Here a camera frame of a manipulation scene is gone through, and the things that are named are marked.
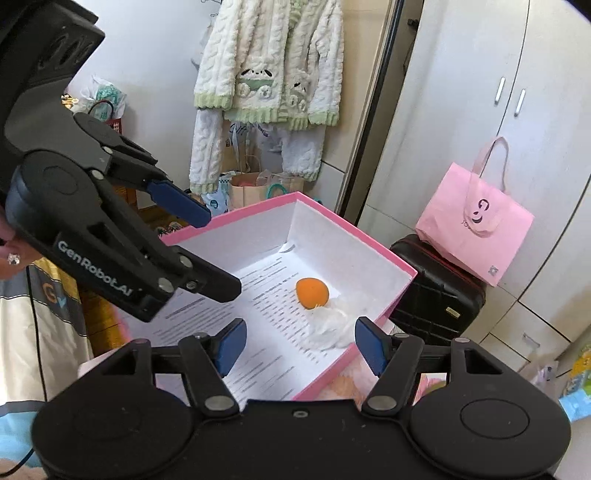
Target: white wall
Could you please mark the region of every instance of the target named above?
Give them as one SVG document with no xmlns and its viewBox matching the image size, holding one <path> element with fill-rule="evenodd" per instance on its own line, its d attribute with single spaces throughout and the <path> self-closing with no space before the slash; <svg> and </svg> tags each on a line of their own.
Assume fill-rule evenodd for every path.
<svg viewBox="0 0 591 480">
<path fill-rule="evenodd" d="M 78 95 L 96 74 L 128 94 L 124 134 L 150 151 L 158 167 L 182 189 L 189 187 L 195 124 L 191 63 L 219 5 L 200 0 L 77 0 L 98 17 L 102 45 L 70 84 Z M 147 195 L 139 207 L 151 204 Z"/>
</svg>

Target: white wardrobe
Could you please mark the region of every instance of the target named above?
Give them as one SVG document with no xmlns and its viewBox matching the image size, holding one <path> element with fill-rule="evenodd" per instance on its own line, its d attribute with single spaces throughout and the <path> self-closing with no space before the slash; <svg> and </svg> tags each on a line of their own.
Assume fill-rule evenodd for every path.
<svg viewBox="0 0 591 480">
<path fill-rule="evenodd" d="M 452 162 L 509 142 L 510 195 L 535 216 L 465 335 L 515 369 L 591 324 L 591 24 L 566 0 L 426 0 L 359 227 L 412 232 Z M 483 178 L 499 184 L 504 152 Z"/>
</svg>

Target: plastic bag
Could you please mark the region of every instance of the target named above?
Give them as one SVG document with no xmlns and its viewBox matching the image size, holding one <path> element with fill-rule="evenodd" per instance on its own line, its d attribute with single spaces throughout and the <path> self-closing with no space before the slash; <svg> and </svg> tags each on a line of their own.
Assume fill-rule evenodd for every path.
<svg viewBox="0 0 591 480">
<path fill-rule="evenodd" d="M 328 350 L 345 348 L 355 341 L 357 318 L 366 315 L 367 305 L 361 298 L 355 301 L 343 296 L 330 299 L 324 307 L 308 310 L 308 336 L 302 348 Z"/>
<path fill-rule="evenodd" d="M 80 92 L 82 97 L 82 106 L 86 112 L 90 111 L 92 106 L 99 100 L 108 100 L 113 104 L 113 118 L 121 118 L 125 113 L 127 105 L 127 94 L 119 90 L 111 82 L 105 79 L 92 76 L 91 83 Z M 92 116 L 101 122 L 111 119 L 111 107 L 107 104 L 98 105 L 92 111 Z"/>
<path fill-rule="evenodd" d="M 229 185 L 232 177 L 236 175 L 235 171 L 228 172 L 220 177 L 217 190 L 212 193 L 202 193 L 201 198 L 212 213 L 212 216 L 226 213 L 229 209 Z"/>
</svg>

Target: wardrobe door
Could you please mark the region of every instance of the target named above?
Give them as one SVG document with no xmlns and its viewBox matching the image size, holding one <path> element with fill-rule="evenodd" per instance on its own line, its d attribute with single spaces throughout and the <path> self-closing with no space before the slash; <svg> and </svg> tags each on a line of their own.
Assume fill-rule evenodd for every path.
<svg viewBox="0 0 591 480">
<path fill-rule="evenodd" d="M 528 0 L 425 1 L 367 205 L 413 228 L 451 163 L 472 166 L 501 124 L 527 9 Z"/>
<path fill-rule="evenodd" d="M 499 283 L 515 297 L 548 258 L 591 174 L 590 86 L 591 24 L 566 0 L 531 2 L 519 70 L 500 130 L 510 148 L 506 186 L 535 216 Z M 501 176 L 500 154 L 494 152 L 483 175 L 494 184 Z"/>
<path fill-rule="evenodd" d="M 521 299 L 571 342 L 591 324 L 590 220 L 588 189 L 556 249 Z"/>
</svg>

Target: white sweater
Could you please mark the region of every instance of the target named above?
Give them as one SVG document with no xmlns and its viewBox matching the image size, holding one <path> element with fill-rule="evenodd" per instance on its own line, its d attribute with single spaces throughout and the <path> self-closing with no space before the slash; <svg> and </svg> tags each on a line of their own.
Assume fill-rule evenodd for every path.
<svg viewBox="0 0 591 480">
<path fill-rule="evenodd" d="M 340 0 L 224 0 L 195 85 L 192 191 L 217 189 L 223 117 L 291 130 L 337 124 L 342 17 Z"/>
</svg>

